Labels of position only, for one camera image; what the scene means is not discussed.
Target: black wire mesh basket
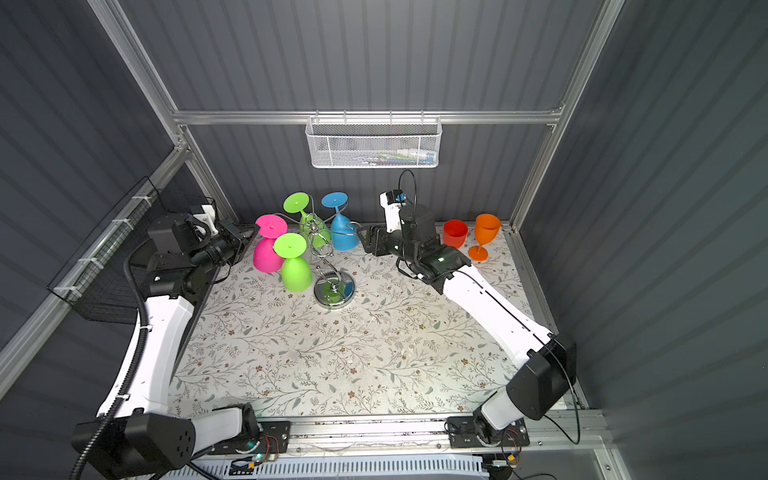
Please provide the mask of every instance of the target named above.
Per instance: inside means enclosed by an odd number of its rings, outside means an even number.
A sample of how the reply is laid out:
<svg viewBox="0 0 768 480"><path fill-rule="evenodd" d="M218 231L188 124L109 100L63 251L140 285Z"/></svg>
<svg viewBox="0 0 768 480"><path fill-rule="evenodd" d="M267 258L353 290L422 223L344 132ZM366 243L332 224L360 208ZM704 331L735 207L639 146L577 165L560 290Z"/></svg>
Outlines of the black wire mesh basket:
<svg viewBox="0 0 768 480"><path fill-rule="evenodd" d="M131 189L127 195L134 191L135 188ZM149 194L131 200L129 205L135 207L129 209L124 218L112 220L90 248L86 247L88 240L83 242L77 252L84 253L73 255L48 284L51 293L87 320L136 323L137 307L123 272L123 262L148 238L147 228L152 222L170 213L189 213L190 205L213 205L218 217L214 200L202 195L152 187ZM154 252L151 242L146 250ZM149 255L138 253L132 259L131 269L138 285L147 274L148 260Z"/></svg>

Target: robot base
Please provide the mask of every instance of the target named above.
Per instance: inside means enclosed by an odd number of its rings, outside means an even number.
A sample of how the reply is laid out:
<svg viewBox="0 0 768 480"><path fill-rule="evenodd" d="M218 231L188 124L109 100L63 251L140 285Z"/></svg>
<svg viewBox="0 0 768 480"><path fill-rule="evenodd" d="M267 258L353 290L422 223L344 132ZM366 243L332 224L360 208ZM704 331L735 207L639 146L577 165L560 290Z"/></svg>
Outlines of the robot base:
<svg viewBox="0 0 768 480"><path fill-rule="evenodd" d="M519 419L507 427L507 431L502 436L502 442L499 445L484 445L480 442L475 433L475 426L471 416L448 417L445 427L448 429L452 449L478 449L489 446L501 446L505 449L505 452L513 452L515 447L527 447L531 444L523 419Z"/></svg>
<svg viewBox="0 0 768 480"><path fill-rule="evenodd" d="M290 440L290 422L261 422L262 436L269 435L275 439L269 439L270 441L270 455L273 453L285 453L288 451L288 441ZM252 447L248 446L248 442L255 443L259 439L245 439L243 437L235 437L233 439L224 440L218 442L213 446L213 449L208 452L208 455L239 455L238 450L241 452L247 452ZM256 449L248 455L255 455L257 453L266 454L266 442L262 439L261 443Z"/></svg>

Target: red cup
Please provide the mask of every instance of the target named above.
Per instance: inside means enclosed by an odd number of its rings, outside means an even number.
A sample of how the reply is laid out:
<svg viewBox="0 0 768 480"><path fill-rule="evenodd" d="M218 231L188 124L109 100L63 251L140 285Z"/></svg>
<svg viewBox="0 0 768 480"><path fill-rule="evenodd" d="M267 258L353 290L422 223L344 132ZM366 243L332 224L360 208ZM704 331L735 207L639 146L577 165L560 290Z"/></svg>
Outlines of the red cup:
<svg viewBox="0 0 768 480"><path fill-rule="evenodd" d="M461 248L467 239L469 227L461 220L448 220L442 228L442 242L449 247Z"/></svg>

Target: aluminum frame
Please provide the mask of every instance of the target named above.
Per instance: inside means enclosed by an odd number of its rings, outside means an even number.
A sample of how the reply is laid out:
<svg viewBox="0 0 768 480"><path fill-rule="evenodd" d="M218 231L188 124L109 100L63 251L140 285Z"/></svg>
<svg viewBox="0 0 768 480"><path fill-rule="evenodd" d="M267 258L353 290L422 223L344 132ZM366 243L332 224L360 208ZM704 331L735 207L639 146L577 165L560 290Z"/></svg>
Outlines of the aluminum frame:
<svg viewBox="0 0 768 480"><path fill-rule="evenodd" d="M115 220L122 220L128 217L136 206L144 201L141 197L146 197L152 192L154 189L152 184L157 188L168 185L170 179L174 177L179 168L184 164L189 153L190 151L186 146L176 146L150 176L150 181L144 182L144 185L139 188L133 198L118 212ZM101 235L85 251L83 257L92 257L95 252L99 251L104 246L104 243L109 240L109 237L117 230L118 226L118 222L110 222L109 226L101 232ZM65 275L59 286L71 285L84 268L85 264L83 262L77 262ZM8 341L5 348L0 351L0 399L2 399L27 365L37 355L37 352L43 347L48 337L56 330L56 327L58 327L70 310L69 304L53 293L49 293L24 325L22 325L21 329Z"/></svg>
<svg viewBox="0 0 768 480"><path fill-rule="evenodd" d="M520 230L520 226L525 221L525 216L528 215L528 211L531 209L533 199L541 186L541 182L544 180L544 175L547 173L554 155L558 151L563 135L571 123L576 107L581 100L584 90L587 88L592 71L600 58L600 53L602 53L605 42L614 28L622 7L624 7L624 0L604 0L601 6L574 74L565 91L560 121L552 128L551 134L546 137L531 169L531 173L525 181L523 191L520 193L520 197L515 204L515 210L513 210L512 216L509 218L509 223L515 231Z"/></svg>
<svg viewBox="0 0 768 480"><path fill-rule="evenodd" d="M128 66L134 79L139 84L144 96L149 101L155 114L160 119L168 136L177 145L155 171L152 180L158 187L163 187L176 173L186 152L192 151L193 158L187 166L195 176L200 188L217 200L222 212L237 218L225 193L218 184L210 165L205 160L192 133L185 128L189 124L304 124L308 117L317 112L253 112L253 111L179 111L170 93L165 88L160 75L144 50L136 32L125 15L118 0L88 0L99 22L108 33L115 48ZM437 114L445 124L547 124L552 129L541 147L535 165L526 180L525 187L510 217L513 232L505 232L510 251L515 263L519 265L521 281L527 292L533 293L531 308L537 310L535 316L542 318L553 331L557 327L543 296L541 287L533 272L532 265L525 252L525 245L519 236L519 228L528 214L531 203L541 186L541 181L554 157L563 135L573 117L594 66L607 41L607 38L624 5L624 0L605 0L598 14L588 41L579 59L574 74L562 101L562 109L555 111L444 111L421 112L422 115ZM330 112L341 115L363 114L374 118L377 113L385 120L392 119L395 112ZM104 241L108 231L102 234L96 243ZM27 323L0 352L0 398L8 391L23 369L29 364L37 351L69 311L69 306L54 295L48 298L33 313ZM585 403L583 393L580 400ZM537 450L593 449L602 465L610 466L606 480L629 478L626 467L621 461L621 454L615 448L610 430L605 425L599 410L581 410L584 420L582 443L572 445L551 424L528 421L528 433L531 447ZM294 455L326 455L323 445L341 447L337 455L370 455L375 452L408 454L414 452L435 451L451 452L448 435L440 427L448 415L375 415L372 417L318 417L315 419L299 417L289 419L295 422L292 432L292 445L298 445ZM573 428L572 415L568 411L553 412L564 428ZM498 451L498 449L461 449L453 452L480 453Z"/></svg>
<svg viewBox="0 0 768 480"><path fill-rule="evenodd" d="M443 124L547 124L560 121L560 111L178 111L185 125L304 125L308 118L341 123L413 123L420 118Z"/></svg>
<svg viewBox="0 0 768 480"><path fill-rule="evenodd" d="M541 288L541 284L538 282L536 271L533 268L531 258L528 256L528 251L525 249L525 243L520 236L519 232L505 230L504 238L507 240L507 247L509 253L512 255L512 261L518 269L520 275L520 283L523 286L523 291L528 298L528 302L531 304L531 311L536 321L542 322L553 333L560 332L557 323L554 321L552 311L549 309L549 303L547 297L544 295L544 290ZM588 409L589 403L587 397L584 395L584 390L581 389L581 384L578 379L574 384L574 391L576 393L576 401L582 408ZM572 401L568 395L565 396L566 404L572 404Z"/></svg>
<svg viewBox="0 0 768 480"><path fill-rule="evenodd" d="M139 88L147 98L152 110L163 125L168 137L175 144L189 144L195 158L187 162L187 168L200 185L206 197L215 199L217 208L225 217L237 219L237 214L227 195L216 180L205 156L194 141L192 133L184 130L175 120L178 111L174 99L170 96L160 74L154 67L149 54L141 44L131 21L125 15L118 0L88 0L91 10L107 32L112 44L118 50L123 61L134 76Z"/></svg>

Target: white robot arm segment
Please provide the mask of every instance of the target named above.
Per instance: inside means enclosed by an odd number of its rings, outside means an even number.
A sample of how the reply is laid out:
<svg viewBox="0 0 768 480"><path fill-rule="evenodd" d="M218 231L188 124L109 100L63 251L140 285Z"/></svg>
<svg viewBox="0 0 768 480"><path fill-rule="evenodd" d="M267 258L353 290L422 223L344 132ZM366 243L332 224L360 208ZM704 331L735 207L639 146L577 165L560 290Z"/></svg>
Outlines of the white robot arm segment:
<svg viewBox="0 0 768 480"><path fill-rule="evenodd" d="M184 334L184 327L187 326L194 311L192 304L181 296L175 299L171 299L168 295L152 296L147 299L145 305L150 325L147 346L144 347L141 364L128 391L129 397L118 410L116 415L118 418L131 415L135 409L142 409L144 413L163 415L167 413L168 386L174 369L176 352ZM118 377L104 403L99 407L98 415L103 415L109 410L125 379L128 365L131 364L136 350L139 329L137 321Z"/></svg>
<svg viewBox="0 0 768 480"><path fill-rule="evenodd" d="M539 350L549 340L549 329L529 319L504 298L475 266L463 266L445 281L443 294L466 310L504 349L520 369L529 350Z"/></svg>

